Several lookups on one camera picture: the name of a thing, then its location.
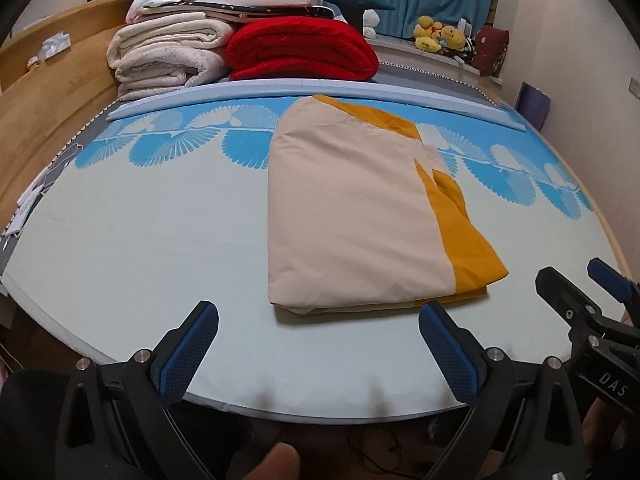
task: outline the metal screw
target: metal screw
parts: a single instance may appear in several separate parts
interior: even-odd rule
[[[86,370],[90,364],[91,361],[89,361],[89,359],[87,359],[86,357],[83,357],[76,363],[76,368],[80,371]]]
[[[546,364],[549,365],[549,368],[553,368],[553,370],[559,370],[560,368],[562,368],[562,361],[557,357],[551,356],[546,360]]]
[[[149,350],[146,350],[146,349],[138,350],[133,355],[133,359],[137,363],[146,363],[147,361],[149,361],[150,357],[151,357],[151,352]]]
[[[486,355],[491,361],[502,361],[504,359],[504,352],[499,348],[489,348],[486,351]]]

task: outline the white plush toy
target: white plush toy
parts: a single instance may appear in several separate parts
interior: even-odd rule
[[[341,14],[336,16],[335,19],[340,20],[341,22],[345,22],[345,23],[347,22],[347,20],[345,20]],[[375,10],[373,9],[365,10],[362,15],[362,25],[363,25],[362,35],[365,38],[368,38],[369,40],[375,40],[376,31],[374,30],[374,27],[377,27],[379,23],[380,23],[380,17],[378,16]]]

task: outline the finger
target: finger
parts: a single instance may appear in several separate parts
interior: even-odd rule
[[[289,444],[279,442],[244,480],[298,480],[300,456]]]
[[[609,450],[613,436],[623,418],[619,410],[600,399],[596,399],[591,405],[582,423],[587,464],[592,464],[601,454]]]

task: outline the folded blanket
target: folded blanket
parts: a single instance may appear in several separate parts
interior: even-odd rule
[[[116,79],[123,83],[118,90],[119,98],[127,101],[137,99],[143,93],[147,96],[149,91],[164,93],[181,86],[216,81],[228,73],[221,51],[199,50],[175,43],[136,48],[122,58],[116,69]]]
[[[122,57],[132,50],[168,41],[210,50],[225,46],[233,33],[231,25],[207,18],[204,12],[172,14],[121,28],[107,48],[107,62],[117,68]]]
[[[303,16],[250,23],[229,41],[232,80],[313,77],[364,81],[378,71],[369,43],[346,23]]]
[[[415,125],[305,97],[282,115],[268,175],[268,294],[301,314],[486,293],[507,275]]]

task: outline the wooden bed frame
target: wooden bed frame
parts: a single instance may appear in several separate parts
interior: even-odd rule
[[[133,0],[96,0],[38,22],[0,50],[0,226],[16,209],[16,200],[66,143],[117,98],[117,81],[105,52],[124,26]],[[64,31],[72,46],[33,71],[26,65],[42,41]],[[482,88],[496,102],[499,96]],[[593,205],[620,271],[631,276],[609,224],[578,176],[562,157]]]

